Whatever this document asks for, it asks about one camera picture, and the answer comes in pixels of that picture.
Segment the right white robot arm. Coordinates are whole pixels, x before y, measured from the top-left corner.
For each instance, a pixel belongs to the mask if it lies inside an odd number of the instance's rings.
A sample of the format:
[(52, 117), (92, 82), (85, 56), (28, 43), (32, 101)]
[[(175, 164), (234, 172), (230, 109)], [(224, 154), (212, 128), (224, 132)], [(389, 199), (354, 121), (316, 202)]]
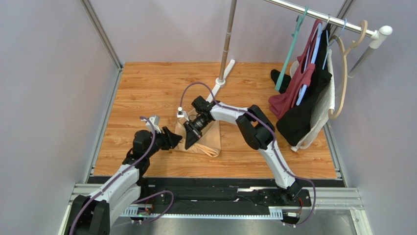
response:
[(203, 137), (203, 129), (214, 121), (237, 125), (246, 144), (257, 150), (273, 173), (275, 183), (285, 197), (294, 200), (302, 187), (278, 149), (273, 124), (257, 106), (239, 108), (216, 100), (208, 102), (201, 96), (194, 99), (192, 106), (197, 112), (193, 120), (183, 123), (186, 132), (185, 148), (189, 149)]

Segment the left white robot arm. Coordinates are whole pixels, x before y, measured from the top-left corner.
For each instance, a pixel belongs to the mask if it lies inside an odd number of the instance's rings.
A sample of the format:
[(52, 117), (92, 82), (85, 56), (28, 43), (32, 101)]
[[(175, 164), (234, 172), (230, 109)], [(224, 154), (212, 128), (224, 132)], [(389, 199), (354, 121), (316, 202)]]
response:
[(64, 233), (108, 235), (122, 212), (141, 199), (141, 189), (147, 187), (143, 175), (150, 166), (150, 157), (160, 150), (174, 149), (182, 138), (167, 127), (137, 131), (118, 171), (94, 192), (73, 200)]

